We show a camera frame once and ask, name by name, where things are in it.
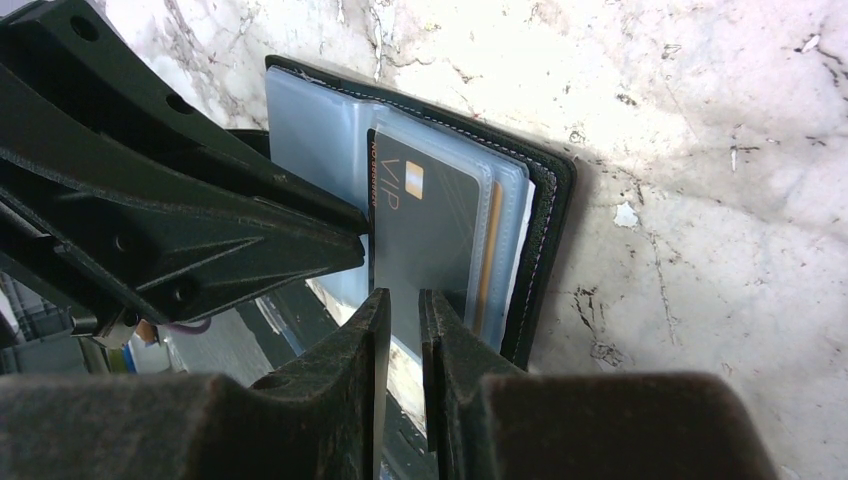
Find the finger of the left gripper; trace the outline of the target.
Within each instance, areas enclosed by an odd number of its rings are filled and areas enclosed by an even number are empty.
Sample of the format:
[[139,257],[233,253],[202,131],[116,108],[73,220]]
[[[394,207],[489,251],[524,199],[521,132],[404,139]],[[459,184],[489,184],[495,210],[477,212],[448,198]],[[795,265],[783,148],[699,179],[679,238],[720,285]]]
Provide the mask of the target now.
[[188,104],[85,1],[32,1],[1,19],[1,52],[83,125],[215,187],[363,234],[351,204],[279,167]]
[[362,265],[363,216],[230,133],[117,111],[126,145],[1,71],[1,266],[85,324],[207,318]]

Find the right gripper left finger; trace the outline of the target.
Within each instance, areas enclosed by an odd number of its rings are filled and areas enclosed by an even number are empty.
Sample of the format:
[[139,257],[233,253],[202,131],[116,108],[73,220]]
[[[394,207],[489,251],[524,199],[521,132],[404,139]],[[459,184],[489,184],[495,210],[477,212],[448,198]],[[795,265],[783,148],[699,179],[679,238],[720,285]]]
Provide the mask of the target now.
[[223,374],[6,375],[5,479],[375,479],[391,297],[251,386]]

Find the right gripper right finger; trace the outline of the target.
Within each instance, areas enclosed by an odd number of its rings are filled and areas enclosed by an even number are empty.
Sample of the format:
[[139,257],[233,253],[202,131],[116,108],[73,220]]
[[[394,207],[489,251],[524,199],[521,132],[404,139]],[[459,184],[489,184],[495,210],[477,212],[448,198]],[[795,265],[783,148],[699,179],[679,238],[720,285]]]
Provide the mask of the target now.
[[428,447],[443,479],[774,479],[741,400],[698,372],[534,375],[419,296]]

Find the black card holder wallet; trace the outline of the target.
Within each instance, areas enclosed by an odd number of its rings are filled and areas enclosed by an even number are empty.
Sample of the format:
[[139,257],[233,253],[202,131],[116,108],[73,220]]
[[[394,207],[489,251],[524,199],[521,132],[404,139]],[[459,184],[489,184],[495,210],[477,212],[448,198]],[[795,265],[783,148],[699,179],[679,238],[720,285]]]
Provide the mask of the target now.
[[[428,139],[491,175],[475,235],[477,281],[459,315],[484,344],[519,368],[529,361],[575,180],[571,160],[471,117],[399,91],[281,56],[266,61],[269,127],[237,136],[274,164],[350,203],[366,218],[366,263],[324,282],[350,302],[373,283],[372,173],[368,133],[382,126]],[[503,201],[482,332],[473,332],[493,185]]]

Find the black VIP credit card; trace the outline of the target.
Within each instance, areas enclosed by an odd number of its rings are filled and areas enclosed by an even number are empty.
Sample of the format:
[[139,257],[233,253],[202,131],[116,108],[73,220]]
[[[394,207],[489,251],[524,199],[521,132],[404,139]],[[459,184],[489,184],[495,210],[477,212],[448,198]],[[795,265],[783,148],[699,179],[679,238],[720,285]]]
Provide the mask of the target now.
[[491,175],[434,142],[382,126],[368,133],[373,283],[391,293],[392,334],[421,356],[419,293],[445,294],[459,315],[477,281],[474,248]]

